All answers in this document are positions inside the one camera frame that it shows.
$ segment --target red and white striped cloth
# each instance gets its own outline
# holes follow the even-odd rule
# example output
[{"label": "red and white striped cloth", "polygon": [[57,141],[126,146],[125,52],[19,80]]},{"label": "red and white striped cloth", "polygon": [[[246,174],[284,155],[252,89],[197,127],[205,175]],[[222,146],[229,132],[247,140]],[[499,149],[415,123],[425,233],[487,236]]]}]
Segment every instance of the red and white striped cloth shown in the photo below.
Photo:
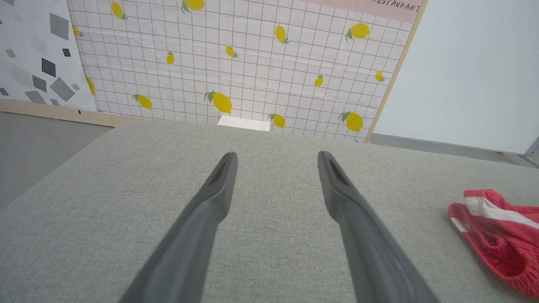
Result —
[{"label": "red and white striped cloth", "polygon": [[492,273],[539,299],[539,207],[513,206],[492,189],[466,190],[449,216]]}]

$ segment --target gray sofa cushion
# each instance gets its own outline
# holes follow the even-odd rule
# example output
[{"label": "gray sofa cushion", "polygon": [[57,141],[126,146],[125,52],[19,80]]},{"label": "gray sofa cushion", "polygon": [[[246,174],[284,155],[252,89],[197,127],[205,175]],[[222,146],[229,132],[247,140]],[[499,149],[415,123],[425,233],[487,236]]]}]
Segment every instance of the gray sofa cushion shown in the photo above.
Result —
[{"label": "gray sofa cushion", "polygon": [[238,154],[203,301],[353,301],[316,166],[330,151],[441,301],[531,301],[452,226],[466,189],[539,205],[539,170],[462,157],[167,121],[99,137],[0,212],[2,301],[115,301],[225,152]]}]

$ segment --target white wall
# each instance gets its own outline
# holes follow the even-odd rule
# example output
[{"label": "white wall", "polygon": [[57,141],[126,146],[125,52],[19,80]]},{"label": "white wall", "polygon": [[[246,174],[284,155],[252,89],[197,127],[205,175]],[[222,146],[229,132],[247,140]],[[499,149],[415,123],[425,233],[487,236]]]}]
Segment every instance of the white wall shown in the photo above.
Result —
[{"label": "white wall", "polygon": [[429,0],[374,133],[524,154],[539,136],[537,12]]},{"label": "white wall", "polygon": [[97,111],[66,0],[0,1],[0,20],[0,98]]}]

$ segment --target lemon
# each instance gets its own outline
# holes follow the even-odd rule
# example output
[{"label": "lemon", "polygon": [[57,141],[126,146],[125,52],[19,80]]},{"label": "lemon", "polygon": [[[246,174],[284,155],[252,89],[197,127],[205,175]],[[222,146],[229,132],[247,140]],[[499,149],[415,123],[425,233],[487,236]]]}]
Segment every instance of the lemon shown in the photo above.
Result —
[{"label": "lemon", "polygon": [[126,13],[123,12],[122,7],[119,4],[112,1],[112,5],[110,6],[110,8],[112,9],[112,13],[115,16],[117,16],[118,18],[122,20],[127,20],[127,15]]},{"label": "lemon", "polygon": [[88,86],[90,87],[90,91],[92,92],[92,95],[95,96],[95,85],[94,85],[94,82],[93,82],[90,78],[88,78],[88,77],[86,77],[86,81],[88,82]]},{"label": "lemon", "polygon": [[322,82],[324,81],[324,77],[322,75],[318,75],[318,79],[314,80],[314,86],[319,87],[322,85]]},{"label": "lemon", "polygon": [[189,12],[189,10],[199,11],[204,8],[205,5],[206,3],[204,2],[204,0],[184,0],[182,1],[181,7],[182,13],[185,15],[185,12]]},{"label": "lemon", "polygon": [[210,103],[213,101],[213,105],[220,112],[227,114],[232,112],[232,102],[230,102],[229,97],[215,91],[205,93],[204,100],[206,100],[206,97]]},{"label": "lemon", "polygon": [[167,63],[172,64],[174,63],[174,54],[171,51],[168,51],[167,56]]},{"label": "lemon", "polygon": [[346,120],[346,127],[353,132],[359,132],[363,127],[363,118],[356,113],[342,113],[337,119],[342,119],[342,122]]},{"label": "lemon", "polygon": [[277,38],[280,43],[290,43],[290,40],[288,40],[288,37],[286,37],[285,29],[280,25],[277,25],[277,28],[275,29],[275,38]]},{"label": "lemon", "polygon": [[75,25],[73,26],[73,33],[77,37],[84,37],[84,34],[81,31],[79,31],[79,28],[76,27]]},{"label": "lemon", "polygon": [[285,118],[283,118],[281,115],[279,114],[271,114],[268,116],[268,118],[270,120],[273,121],[273,123],[275,123],[275,126],[277,127],[280,127],[280,128],[284,128],[285,127]]},{"label": "lemon", "polygon": [[369,27],[365,23],[358,23],[352,26],[346,33],[346,41],[352,39],[352,36],[358,39],[363,39],[370,34]]},{"label": "lemon", "polygon": [[151,101],[150,101],[150,99],[148,99],[148,97],[136,94],[136,95],[133,95],[133,99],[138,101],[140,103],[140,105],[142,105],[142,107],[147,108],[147,109],[151,109]]},{"label": "lemon", "polygon": [[234,49],[232,46],[226,46],[226,54],[229,55],[231,58],[237,58],[238,53],[234,52]]},{"label": "lemon", "polygon": [[377,81],[380,81],[380,82],[385,81],[384,75],[382,74],[381,71],[377,71],[374,77],[376,78]]}]

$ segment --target grid pattern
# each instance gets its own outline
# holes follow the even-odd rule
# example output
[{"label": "grid pattern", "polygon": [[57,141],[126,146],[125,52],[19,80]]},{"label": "grid pattern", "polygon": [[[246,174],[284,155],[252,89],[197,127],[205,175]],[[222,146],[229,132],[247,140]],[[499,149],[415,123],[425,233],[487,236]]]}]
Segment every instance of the grid pattern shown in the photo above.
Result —
[{"label": "grid pattern", "polygon": [[[412,28],[297,0],[212,1],[185,15],[177,0],[116,2],[127,20],[111,13],[108,0],[68,0],[73,24],[85,34],[77,43],[99,111],[216,124],[227,114],[204,100],[215,91],[230,98],[231,116],[285,117],[284,129],[272,125],[273,132],[356,142],[368,134]],[[370,34],[346,41],[359,22]],[[277,25],[289,44],[276,39]],[[315,87],[319,74],[323,84]],[[141,107],[134,94],[147,96],[153,109]],[[338,119],[348,111],[363,117],[359,132]]]}]

